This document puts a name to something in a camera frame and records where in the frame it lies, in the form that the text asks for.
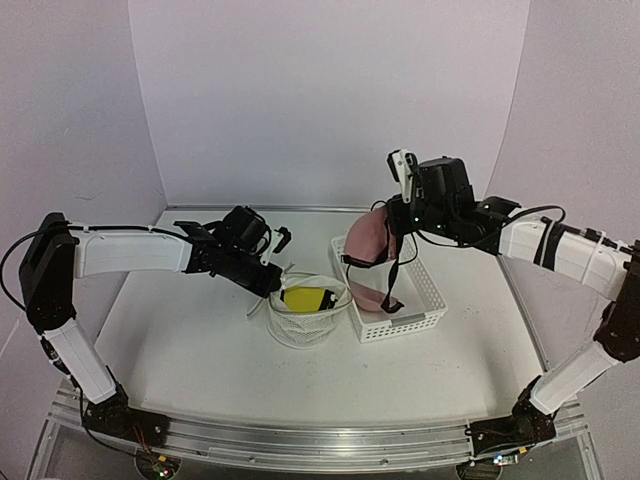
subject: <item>yellow object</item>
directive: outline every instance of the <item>yellow object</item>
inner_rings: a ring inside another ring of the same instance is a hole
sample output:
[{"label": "yellow object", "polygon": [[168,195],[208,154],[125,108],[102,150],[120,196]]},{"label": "yellow object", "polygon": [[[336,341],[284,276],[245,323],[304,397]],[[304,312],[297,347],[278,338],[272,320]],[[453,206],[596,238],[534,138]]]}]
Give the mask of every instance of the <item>yellow object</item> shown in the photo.
[{"label": "yellow object", "polygon": [[319,312],[333,308],[336,294],[319,287],[291,287],[283,290],[280,300],[296,313]]}]

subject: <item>mesh laundry bag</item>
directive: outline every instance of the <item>mesh laundry bag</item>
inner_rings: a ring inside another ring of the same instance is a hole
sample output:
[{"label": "mesh laundry bag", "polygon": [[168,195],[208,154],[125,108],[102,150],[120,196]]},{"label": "mesh laundry bag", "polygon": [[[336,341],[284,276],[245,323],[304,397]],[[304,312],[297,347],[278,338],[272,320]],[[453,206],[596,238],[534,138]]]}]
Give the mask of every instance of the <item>mesh laundry bag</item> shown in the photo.
[{"label": "mesh laundry bag", "polygon": [[329,337],[329,334],[338,325],[340,318],[343,317],[340,313],[351,305],[353,297],[344,283],[324,275],[289,273],[283,282],[283,288],[287,289],[295,286],[331,290],[336,294],[335,306],[319,312],[292,312],[280,300],[280,292],[274,292],[269,296],[267,327],[269,328],[269,333],[276,340],[288,347],[314,347]]}]

